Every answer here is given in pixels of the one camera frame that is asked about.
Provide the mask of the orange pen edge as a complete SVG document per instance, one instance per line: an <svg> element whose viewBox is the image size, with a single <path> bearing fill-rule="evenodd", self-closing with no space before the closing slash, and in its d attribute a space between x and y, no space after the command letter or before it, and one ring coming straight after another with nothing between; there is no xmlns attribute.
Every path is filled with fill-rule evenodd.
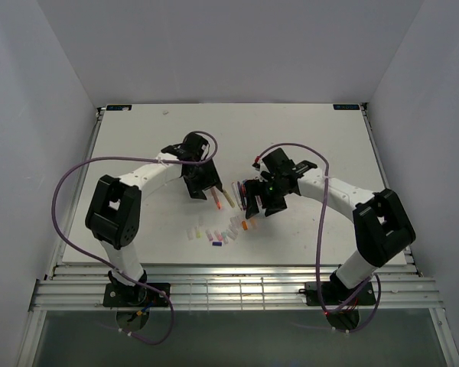
<svg viewBox="0 0 459 367"><path fill-rule="evenodd" d="M218 194L217 194L216 188L215 188L215 187L212 187L212 188L210 189L210 192L211 192L211 195L212 195L212 197L213 197L213 200L214 200L214 202L215 202L215 204L216 204L217 209L222 209L222 203L221 203L220 198L219 198L219 196L218 196Z"/></svg>

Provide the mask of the yellow pen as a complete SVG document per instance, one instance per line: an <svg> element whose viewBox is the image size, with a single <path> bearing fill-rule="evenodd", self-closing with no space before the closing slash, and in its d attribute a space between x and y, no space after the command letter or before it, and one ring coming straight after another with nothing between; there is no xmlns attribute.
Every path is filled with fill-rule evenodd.
<svg viewBox="0 0 459 367"><path fill-rule="evenodd" d="M230 194L226 191L226 190L223 190L223 195L227 201L227 203L230 205L231 208L234 208L235 207L235 203L232 199L232 197L230 196Z"/></svg>

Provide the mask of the purple gel pen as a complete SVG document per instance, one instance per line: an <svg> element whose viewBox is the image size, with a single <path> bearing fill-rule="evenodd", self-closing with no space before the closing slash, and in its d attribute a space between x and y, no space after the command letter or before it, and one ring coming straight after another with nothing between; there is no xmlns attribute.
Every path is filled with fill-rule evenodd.
<svg viewBox="0 0 459 367"><path fill-rule="evenodd" d="M240 197L240 200L241 200L242 208L243 208L243 210L246 210L247 202L246 202L245 187L240 181L237 182L237 187L238 187L238 191L239 191L239 197Z"/></svg>

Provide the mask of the violet pen cap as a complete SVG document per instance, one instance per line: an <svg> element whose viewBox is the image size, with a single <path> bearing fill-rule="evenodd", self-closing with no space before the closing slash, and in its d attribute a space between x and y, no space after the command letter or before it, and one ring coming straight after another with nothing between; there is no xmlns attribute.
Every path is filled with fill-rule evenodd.
<svg viewBox="0 0 459 367"><path fill-rule="evenodd" d="M213 241L213 237L212 237L211 231L209 229L206 229L205 233L207 235L208 240L209 241Z"/></svg>

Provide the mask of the pink pen cap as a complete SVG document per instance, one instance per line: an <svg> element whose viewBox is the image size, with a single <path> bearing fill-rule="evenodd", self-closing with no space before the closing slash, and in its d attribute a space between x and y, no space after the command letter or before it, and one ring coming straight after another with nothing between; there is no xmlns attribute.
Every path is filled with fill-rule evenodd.
<svg viewBox="0 0 459 367"><path fill-rule="evenodd" d="M221 234L220 234L217 230L215 230L213 233L214 233L216 239L217 239L219 242L222 242L222 241L223 241L223 237L221 236Z"/></svg>

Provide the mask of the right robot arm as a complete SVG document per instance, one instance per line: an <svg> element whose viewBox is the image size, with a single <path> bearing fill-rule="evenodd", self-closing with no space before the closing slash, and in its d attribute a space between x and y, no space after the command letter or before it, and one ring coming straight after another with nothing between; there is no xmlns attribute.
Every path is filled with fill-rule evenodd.
<svg viewBox="0 0 459 367"><path fill-rule="evenodd" d="M379 192L332 178L329 169L310 161L290 159L282 148L258 156L253 167L259 175L246 180L242 193L246 218L271 216L287 208L285 198L295 194L321 203L318 229L324 229L327 209L352 222L356 249L329 277L315 281L314 294L325 304L348 304L369 283L375 271L411 245L416 234L398 194Z"/></svg>

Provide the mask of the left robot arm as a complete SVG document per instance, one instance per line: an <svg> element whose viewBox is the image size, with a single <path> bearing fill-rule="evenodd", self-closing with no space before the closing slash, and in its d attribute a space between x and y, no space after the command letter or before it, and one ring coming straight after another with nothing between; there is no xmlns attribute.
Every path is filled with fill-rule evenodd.
<svg viewBox="0 0 459 367"><path fill-rule="evenodd" d="M104 175L97 181L85 225L103 246L113 269L109 281L130 305L147 296L147 275L133 245L138 234L143 201L173 180L182 179L189 197L206 200L205 192L223 190L209 141L202 132L188 133L181 143L168 145L152 160L118 177Z"/></svg>

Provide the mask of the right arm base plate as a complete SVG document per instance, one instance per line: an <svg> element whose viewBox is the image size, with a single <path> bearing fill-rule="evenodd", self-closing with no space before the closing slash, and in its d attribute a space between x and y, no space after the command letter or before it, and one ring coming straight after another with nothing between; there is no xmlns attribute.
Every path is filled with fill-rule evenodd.
<svg viewBox="0 0 459 367"><path fill-rule="evenodd" d="M317 285L315 282L306 282L304 287L301 288L298 293L305 296L305 303L308 306L321 305L318 299ZM337 307L353 293L353 290L338 290L330 281L325 281L321 283L321 293L323 302L327 307ZM376 296L374 294L373 286L371 282L368 282L355 296L355 298L347 303L347 305L372 306L375 303Z"/></svg>

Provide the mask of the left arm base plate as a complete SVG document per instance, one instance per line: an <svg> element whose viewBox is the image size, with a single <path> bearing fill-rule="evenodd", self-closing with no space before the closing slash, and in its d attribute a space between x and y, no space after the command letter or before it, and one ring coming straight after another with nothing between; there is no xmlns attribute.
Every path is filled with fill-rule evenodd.
<svg viewBox="0 0 459 367"><path fill-rule="evenodd" d="M103 306L110 308L167 307L168 301L157 291L146 289L145 287L109 283L105 288Z"/></svg>

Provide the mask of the aluminium frame rail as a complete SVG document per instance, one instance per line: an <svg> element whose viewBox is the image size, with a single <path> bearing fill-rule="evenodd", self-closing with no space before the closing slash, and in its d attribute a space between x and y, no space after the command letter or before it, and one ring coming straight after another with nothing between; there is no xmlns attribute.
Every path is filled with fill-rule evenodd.
<svg viewBox="0 0 459 367"><path fill-rule="evenodd" d="M315 279L309 267L151 266L150 282L167 282L177 311L303 310L305 283ZM34 287L32 310L99 310L107 269L103 266L61 265ZM411 264L379 270L373 290L381 293L382 309L442 308L433 278L420 276Z"/></svg>

